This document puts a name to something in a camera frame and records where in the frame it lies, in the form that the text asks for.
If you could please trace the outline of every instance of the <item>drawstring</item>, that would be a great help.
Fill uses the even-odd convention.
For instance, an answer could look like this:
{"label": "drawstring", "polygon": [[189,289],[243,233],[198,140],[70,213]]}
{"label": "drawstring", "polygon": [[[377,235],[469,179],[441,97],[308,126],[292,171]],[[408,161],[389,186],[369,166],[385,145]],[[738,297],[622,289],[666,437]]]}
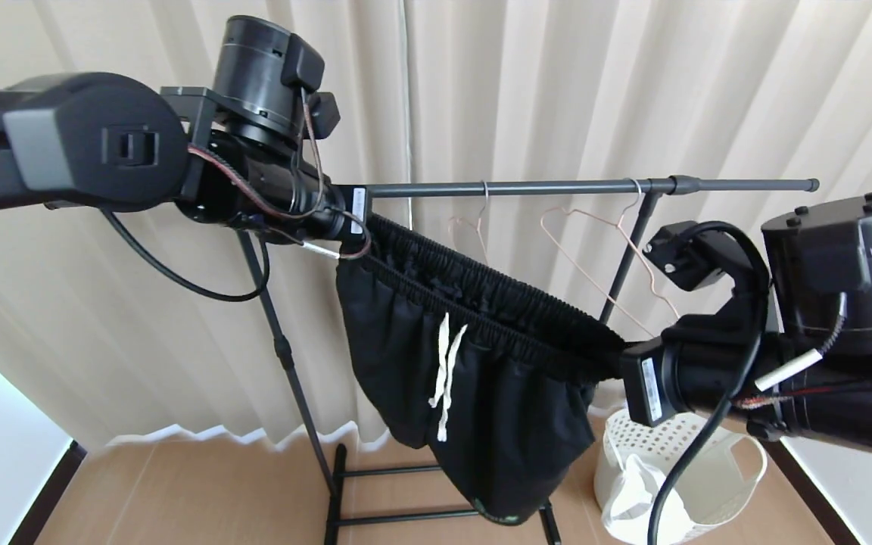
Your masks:
{"label": "drawstring", "polygon": [[436,408],[439,401],[443,401],[443,416],[439,418],[439,429],[436,431],[436,441],[446,442],[446,424],[450,421],[450,406],[453,404],[453,368],[456,368],[456,355],[459,352],[459,346],[463,342],[463,334],[468,326],[464,325],[457,332],[453,339],[453,346],[450,346],[450,314],[447,313],[443,318],[443,323],[439,327],[439,338],[437,342],[436,354],[439,361],[439,370],[436,372],[436,389],[433,392],[433,397],[429,398],[429,406]]}

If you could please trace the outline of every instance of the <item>floor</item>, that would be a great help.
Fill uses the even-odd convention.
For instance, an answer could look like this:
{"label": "floor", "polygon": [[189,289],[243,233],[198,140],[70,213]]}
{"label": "floor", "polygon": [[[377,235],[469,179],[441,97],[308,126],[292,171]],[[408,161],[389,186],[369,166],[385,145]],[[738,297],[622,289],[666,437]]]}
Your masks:
{"label": "floor", "polygon": [[[596,437],[603,421],[592,420]],[[350,469],[431,462],[428,450],[394,441],[373,452],[357,452],[354,434]],[[335,448],[326,445],[332,463]],[[599,446],[572,466],[551,497],[566,545],[615,544],[601,525],[592,479]],[[757,463],[744,459],[745,465]],[[343,515],[388,514],[403,509],[464,507],[440,472],[372,476],[346,482]],[[80,543],[322,543],[328,491],[308,442],[301,435],[283,451],[270,442],[241,444],[232,438],[124,443],[87,456],[42,531],[38,545]],[[341,545],[412,543],[542,545],[537,517],[517,528],[478,517],[342,528]],[[828,545],[830,539],[772,465],[736,521],[702,536],[698,545],[727,543]]]}

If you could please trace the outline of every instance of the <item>white plastic basket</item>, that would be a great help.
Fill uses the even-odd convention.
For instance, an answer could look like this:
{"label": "white plastic basket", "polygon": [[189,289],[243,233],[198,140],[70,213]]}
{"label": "white plastic basket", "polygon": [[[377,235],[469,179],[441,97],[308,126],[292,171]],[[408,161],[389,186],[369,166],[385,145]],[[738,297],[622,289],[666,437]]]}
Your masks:
{"label": "white plastic basket", "polygon": [[[637,454],[641,461],[667,474],[703,424],[705,418],[683,413],[657,428],[647,428],[632,422],[627,407],[612,414],[606,423],[603,449],[594,475],[594,493],[599,507],[603,510],[608,503],[612,485],[621,474],[627,456]],[[731,452],[740,441],[751,443],[761,457],[760,469],[749,477],[743,477]],[[695,523],[681,543],[736,518],[751,499],[767,465],[765,449],[758,441],[718,428],[675,484],[675,492]]]}

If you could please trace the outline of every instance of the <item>beige curtain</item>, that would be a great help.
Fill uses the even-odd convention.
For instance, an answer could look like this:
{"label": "beige curtain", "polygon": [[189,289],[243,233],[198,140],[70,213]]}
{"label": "beige curtain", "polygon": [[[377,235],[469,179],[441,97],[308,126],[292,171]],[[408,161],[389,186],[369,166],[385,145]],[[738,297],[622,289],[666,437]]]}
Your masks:
{"label": "beige curtain", "polygon": [[[758,237],[799,204],[872,190],[872,2],[543,0],[0,0],[0,86],[38,73],[125,73],[152,87],[206,86],[224,21],[265,17],[326,61],[342,122],[321,145],[340,183],[819,177],[818,193],[664,197],[663,223],[729,220]],[[614,217],[632,196],[494,198],[491,266],[599,313],[601,294],[537,226],[563,204]],[[481,199],[380,203],[378,211],[481,258]],[[250,288],[232,232],[173,206],[126,214],[150,251],[215,290]],[[626,227],[630,227],[633,217]],[[608,286],[624,245],[579,218],[550,224]],[[276,248],[271,293],[320,431],[383,431],[349,369],[333,262]],[[621,300],[652,329],[671,323],[634,269]],[[727,286],[664,293],[713,310]],[[612,327],[647,337],[616,313]],[[0,370],[87,448],[179,424],[300,423],[257,303],[189,294],[146,266],[94,210],[0,213]]]}

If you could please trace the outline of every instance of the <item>barcode label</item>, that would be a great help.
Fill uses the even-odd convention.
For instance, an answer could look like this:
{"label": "barcode label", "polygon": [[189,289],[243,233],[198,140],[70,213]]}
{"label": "barcode label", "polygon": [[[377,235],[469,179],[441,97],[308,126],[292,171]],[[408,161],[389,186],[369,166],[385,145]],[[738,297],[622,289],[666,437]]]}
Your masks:
{"label": "barcode label", "polygon": [[655,362],[648,358],[641,362],[641,375],[644,375],[644,397],[648,399],[651,420],[662,417],[662,400],[658,397],[658,379],[655,377]]}
{"label": "barcode label", "polygon": [[[356,187],[352,190],[352,213],[356,214],[359,220],[366,221],[366,189],[364,187]],[[352,234],[363,234],[363,227],[357,222],[352,222]]]}

